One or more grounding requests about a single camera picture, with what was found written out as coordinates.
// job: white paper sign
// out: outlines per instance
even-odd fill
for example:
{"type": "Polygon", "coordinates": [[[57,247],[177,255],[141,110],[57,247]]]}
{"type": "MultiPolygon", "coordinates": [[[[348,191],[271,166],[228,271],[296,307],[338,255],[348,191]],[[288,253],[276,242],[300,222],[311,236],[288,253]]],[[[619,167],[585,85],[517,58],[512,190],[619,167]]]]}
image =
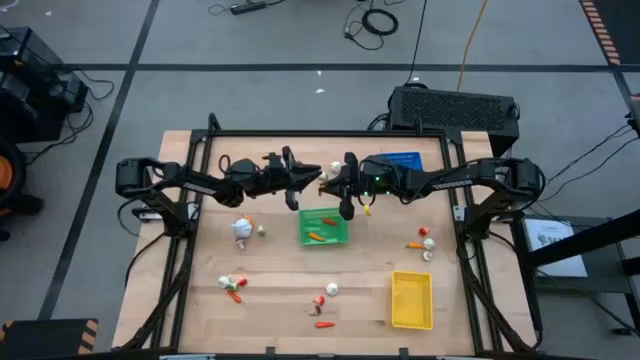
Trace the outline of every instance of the white paper sign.
{"type": "MultiPolygon", "coordinates": [[[[525,232],[531,251],[538,250],[573,235],[571,225],[553,220],[525,219],[525,232]]],[[[552,276],[587,277],[582,255],[540,266],[540,270],[552,276]]]]}

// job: green plastic container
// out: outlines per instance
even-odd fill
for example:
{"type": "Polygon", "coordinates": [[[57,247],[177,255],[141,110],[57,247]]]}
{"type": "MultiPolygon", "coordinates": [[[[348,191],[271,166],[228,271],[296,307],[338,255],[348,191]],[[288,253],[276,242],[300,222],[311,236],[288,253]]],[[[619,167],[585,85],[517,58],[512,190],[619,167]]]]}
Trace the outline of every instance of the green plastic container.
{"type": "Polygon", "coordinates": [[[335,245],[349,242],[349,226],[337,208],[300,210],[300,244],[335,245]],[[322,219],[328,218],[336,222],[337,226],[326,224],[322,219]],[[324,241],[314,240],[309,233],[323,237],[324,241]]]}

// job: wooden table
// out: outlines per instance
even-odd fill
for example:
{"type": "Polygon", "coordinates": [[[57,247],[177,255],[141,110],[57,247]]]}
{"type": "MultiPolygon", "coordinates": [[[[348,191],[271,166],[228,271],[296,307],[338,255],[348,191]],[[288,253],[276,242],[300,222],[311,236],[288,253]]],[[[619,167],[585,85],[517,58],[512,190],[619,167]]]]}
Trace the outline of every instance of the wooden table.
{"type": "MultiPolygon", "coordinates": [[[[189,136],[188,131],[166,132],[159,159],[184,163],[189,136]]],[[[465,133],[463,139],[468,160],[491,156],[485,133],[465,133]]],[[[377,153],[418,151],[425,171],[443,167],[440,142],[431,138],[216,137],[210,173],[221,176],[218,158],[223,154],[232,161],[250,158],[263,166],[262,156],[279,153],[284,145],[291,147],[297,160],[320,164],[325,171],[347,151],[359,159],[377,153]]],[[[298,194],[300,209],[338,206],[338,198],[318,196],[318,184],[298,194]]],[[[483,188],[473,191],[477,202],[491,192],[483,188]]],[[[175,200],[178,190],[167,194],[175,200]]],[[[409,206],[395,197],[379,196],[372,213],[366,217],[362,208],[356,207],[347,245],[303,247],[298,243],[298,214],[287,208],[282,192],[247,198],[236,209],[205,197],[179,350],[262,354],[266,347],[275,346],[279,354],[398,354],[399,348],[406,347],[412,355],[474,354],[447,192],[435,192],[409,206]],[[244,251],[234,244],[231,229],[231,223],[242,214],[250,215],[267,231],[265,238],[254,234],[244,251]],[[405,249],[408,242],[420,241],[418,229],[423,226],[432,229],[430,236],[437,242],[430,263],[424,262],[421,251],[405,249]],[[391,327],[393,270],[432,274],[433,330],[391,327]],[[218,277],[225,274],[248,278],[249,285],[239,292],[242,304],[234,303],[218,287],[218,277]],[[323,294],[330,282],[340,284],[340,294],[327,297],[321,317],[309,316],[311,300],[323,294]],[[336,326],[316,329],[315,321],[333,321],[336,326]]],[[[506,225],[494,225],[492,230],[511,239],[506,225]]],[[[145,224],[138,250],[160,232],[160,222],[145,224]]],[[[157,303],[168,244],[158,243],[133,268],[114,346],[126,342],[157,303]]],[[[496,305],[522,338],[533,344],[535,336],[516,256],[491,239],[485,241],[485,252],[496,305]]],[[[163,344],[168,344],[173,311],[167,311],[163,344]]],[[[486,315],[480,305],[479,313],[484,345],[490,348],[486,315]]]]}

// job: yellow bin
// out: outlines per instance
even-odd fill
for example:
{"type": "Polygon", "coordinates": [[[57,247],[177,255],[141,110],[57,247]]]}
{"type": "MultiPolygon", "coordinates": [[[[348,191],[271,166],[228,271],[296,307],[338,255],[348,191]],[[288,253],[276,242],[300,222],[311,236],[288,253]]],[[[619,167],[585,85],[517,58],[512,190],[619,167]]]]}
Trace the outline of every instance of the yellow bin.
{"type": "Polygon", "coordinates": [[[394,271],[391,282],[391,325],[433,329],[431,274],[394,271]]]}

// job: yellow cable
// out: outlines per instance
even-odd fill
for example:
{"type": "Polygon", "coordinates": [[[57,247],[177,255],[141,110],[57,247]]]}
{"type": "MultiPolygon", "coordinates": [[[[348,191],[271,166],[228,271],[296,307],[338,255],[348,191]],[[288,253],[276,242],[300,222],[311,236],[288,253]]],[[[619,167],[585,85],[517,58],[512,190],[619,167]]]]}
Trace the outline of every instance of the yellow cable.
{"type": "Polygon", "coordinates": [[[482,3],[482,9],[480,9],[480,13],[478,14],[478,18],[476,19],[476,24],[473,25],[473,30],[471,30],[471,35],[469,36],[469,40],[467,41],[467,46],[464,49],[464,57],[462,58],[462,66],[460,67],[460,77],[458,78],[458,87],[456,87],[456,91],[460,91],[460,85],[462,85],[462,76],[464,75],[464,64],[467,62],[467,53],[469,52],[469,47],[471,47],[473,36],[476,34],[476,29],[478,28],[478,24],[480,24],[480,19],[482,19],[484,9],[487,7],[488,2],[489,0],[484,0],[484,3],[482,3]]]}

